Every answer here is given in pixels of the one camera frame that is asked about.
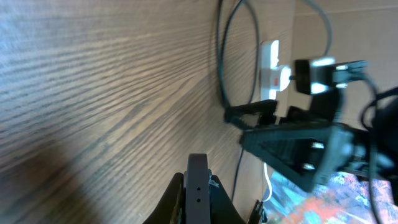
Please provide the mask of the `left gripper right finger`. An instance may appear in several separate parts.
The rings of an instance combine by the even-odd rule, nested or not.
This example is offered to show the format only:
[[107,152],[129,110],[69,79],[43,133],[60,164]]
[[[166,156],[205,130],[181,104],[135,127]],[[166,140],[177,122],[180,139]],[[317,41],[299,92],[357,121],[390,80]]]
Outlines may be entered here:
[[210,169],[208,172],[211,224],[245,224],[218,176],[213,175]]

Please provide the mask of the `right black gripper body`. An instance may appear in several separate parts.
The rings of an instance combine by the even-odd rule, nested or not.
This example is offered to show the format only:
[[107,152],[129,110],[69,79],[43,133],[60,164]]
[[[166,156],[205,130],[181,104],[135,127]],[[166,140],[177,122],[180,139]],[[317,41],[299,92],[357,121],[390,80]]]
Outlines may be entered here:
[[369,179],[371,134],[368,131],[333,125],[323,143],[323,155],[313,180],[315,184],[326,185],[336,172]]

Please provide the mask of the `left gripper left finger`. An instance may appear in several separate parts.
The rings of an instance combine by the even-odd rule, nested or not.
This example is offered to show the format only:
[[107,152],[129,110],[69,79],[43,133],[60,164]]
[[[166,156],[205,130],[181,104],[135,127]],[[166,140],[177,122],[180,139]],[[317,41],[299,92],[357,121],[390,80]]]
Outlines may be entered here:
[[185,190],[183,174],[175,173],[154,211],[143,224],[185,223]]

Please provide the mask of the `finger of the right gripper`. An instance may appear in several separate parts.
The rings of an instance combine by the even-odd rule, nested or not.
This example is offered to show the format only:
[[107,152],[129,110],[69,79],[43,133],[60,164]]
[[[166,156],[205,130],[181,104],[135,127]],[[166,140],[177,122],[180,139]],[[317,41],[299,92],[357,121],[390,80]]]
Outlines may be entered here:
[[224,112],[224,121],[238,129],[256,129],[274,125],[276,100],[263,100],[239,106],[230,106]]
[[328,123],[283,124],[242,133],[243,149],[270,165],[305,192],[326,184],[334,164],[327,148],[336,128]]

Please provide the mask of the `blue screen smartphone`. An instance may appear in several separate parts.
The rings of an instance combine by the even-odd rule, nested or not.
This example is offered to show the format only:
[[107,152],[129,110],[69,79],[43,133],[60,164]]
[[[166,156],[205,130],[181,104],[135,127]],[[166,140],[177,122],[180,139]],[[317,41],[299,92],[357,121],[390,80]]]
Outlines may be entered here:
[[210,224],[209,172],[206,154],[190,154],[185,187],[185,223]]

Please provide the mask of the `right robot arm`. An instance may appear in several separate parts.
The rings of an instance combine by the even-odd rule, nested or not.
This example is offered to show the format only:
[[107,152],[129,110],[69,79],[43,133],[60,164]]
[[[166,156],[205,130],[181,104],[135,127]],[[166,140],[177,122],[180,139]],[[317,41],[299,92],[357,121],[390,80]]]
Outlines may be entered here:
[[390,182],[397,200],[397,100],[377,111],[371,125],[356,129],[338,121],[343,92],[313,95],[308,110],[291,106],[276,123],[276,100],[232,106],[223,99],[224,120],[242,130],[242,148],[306,192],[336,172],[362,181]]

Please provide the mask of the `white power strip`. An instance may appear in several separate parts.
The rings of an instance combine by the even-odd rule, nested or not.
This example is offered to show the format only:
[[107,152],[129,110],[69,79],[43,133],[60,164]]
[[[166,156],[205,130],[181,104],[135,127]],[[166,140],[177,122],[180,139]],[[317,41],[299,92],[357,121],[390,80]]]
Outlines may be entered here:
[[260,85],[261,100],[275,100],[279,91],[278,72],[279,41],[269,40],[261,44]]

